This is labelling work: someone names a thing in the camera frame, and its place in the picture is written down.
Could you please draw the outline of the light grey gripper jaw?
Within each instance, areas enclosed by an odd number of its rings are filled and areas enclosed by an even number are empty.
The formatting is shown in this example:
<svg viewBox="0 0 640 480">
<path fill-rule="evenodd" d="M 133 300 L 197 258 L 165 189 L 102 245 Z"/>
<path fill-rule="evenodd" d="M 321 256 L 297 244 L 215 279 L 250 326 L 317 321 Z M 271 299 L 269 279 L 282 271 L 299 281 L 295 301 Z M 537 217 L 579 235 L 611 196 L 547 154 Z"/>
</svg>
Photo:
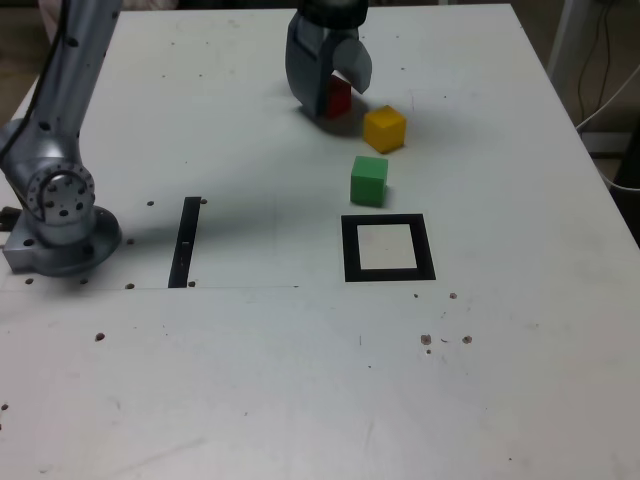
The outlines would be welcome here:
<svg viewBox="0 0 640 480">
<path fill-rule="evenodd" d="M 346 38 L 335 48 L 333 67 L 359 94 L 369 88 L 372 60 L 359 39 Z"/>
</svg>

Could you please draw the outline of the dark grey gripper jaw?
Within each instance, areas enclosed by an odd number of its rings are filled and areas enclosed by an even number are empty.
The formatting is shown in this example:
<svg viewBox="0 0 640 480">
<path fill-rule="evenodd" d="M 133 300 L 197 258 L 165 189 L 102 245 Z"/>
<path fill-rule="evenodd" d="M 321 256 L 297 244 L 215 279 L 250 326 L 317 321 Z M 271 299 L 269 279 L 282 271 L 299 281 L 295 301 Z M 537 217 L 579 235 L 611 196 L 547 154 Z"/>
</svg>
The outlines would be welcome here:
<svg viewBox="0 0 640 480">
<path fill-rule="evenodd" d="M 296 13 L 289 23 L 285 70 L 292 94 L 307 114 L 325 115 L 332 66 L 332 43 L 328 29 Z"/>
</svg>

